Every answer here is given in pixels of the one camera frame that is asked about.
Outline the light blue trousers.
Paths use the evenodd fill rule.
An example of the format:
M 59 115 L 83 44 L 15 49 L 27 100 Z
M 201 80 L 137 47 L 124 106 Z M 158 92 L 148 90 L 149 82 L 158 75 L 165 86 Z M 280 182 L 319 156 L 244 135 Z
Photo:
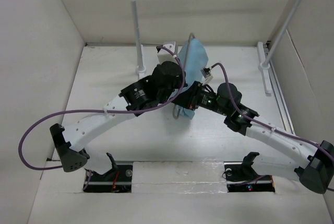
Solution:
M 198 39 L 192 38 L 182 46 L 178 58 L 184 67 L 185 83 L 188 85 L 182 89 L 180 97 L 186 94 L 195 81 L 202 81 L 201 70 L 208 64 L 208 55 L 202 43 Z

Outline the grey clothes hanger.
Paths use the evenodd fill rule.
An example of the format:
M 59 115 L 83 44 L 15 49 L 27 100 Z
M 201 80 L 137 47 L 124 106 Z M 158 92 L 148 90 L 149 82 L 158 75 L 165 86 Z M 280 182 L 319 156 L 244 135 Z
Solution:
M 189 37 L 188 37 L 188 41 L 187 41 L 187 48 L 186 48 L 186 53 L 185 53 L 185 58 L 184 58 L 184 65 L 183 67 L 186 68 L 186 65 L 187 65 L 187 59 L 188 59 L 188 51 L 189 51 L 189 47 L 190 47 L 190 43 L 191 43 L 191 40 L 195 38 L 195 35 L 193 32 L 191 32 L 189 34 Z M 174 119 L 178 119 L 179 116 L 180 116 L 180 109 L 177 109 L 177 105 L 175 104 L 174 107 L 173 107 L 173 110 L 172 110 L 172 116 Z

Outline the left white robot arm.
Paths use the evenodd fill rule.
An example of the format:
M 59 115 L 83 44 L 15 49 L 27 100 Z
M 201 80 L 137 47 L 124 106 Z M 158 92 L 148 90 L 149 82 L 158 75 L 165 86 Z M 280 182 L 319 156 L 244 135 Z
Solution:
M 83 168 L 104 180 L 113 179 L 118 172 L 113 156 L 108 152 L 95 152 L 89 143 L 122 122 L 171 103 L 185 86 L 185 72 L 180 60 L 165 61 L 158 64 L 151 75 L 122 89 L 102 110 L 90 110 L 89 115 L 73 125 L 51 126 L 63 171 L 74 172 Z

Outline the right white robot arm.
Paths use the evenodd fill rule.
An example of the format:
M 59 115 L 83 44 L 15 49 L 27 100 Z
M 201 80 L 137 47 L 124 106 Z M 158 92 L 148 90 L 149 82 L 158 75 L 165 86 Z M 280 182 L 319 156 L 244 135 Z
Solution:
M 284 158 L 250 152 L 236 164 L 225 163 L 226 179 L 231 182 L 252 181 L 262 175 L 274 175 L 300 181 L 310 191 L 324 194 L 333 178 L 333 145 L 323 141 L 310 145 L 296 140 L 273 124 L 258 124 L 259 114 L 241 104 L 242 94 L 233 84 L 222 83 L 217 92 L 207 92 L 196 81 L 174 100 L 174 104 L 196 110 L 207 109 L 225 117 L 225 125 L 236 133 L 256 139 L 284 154 Z

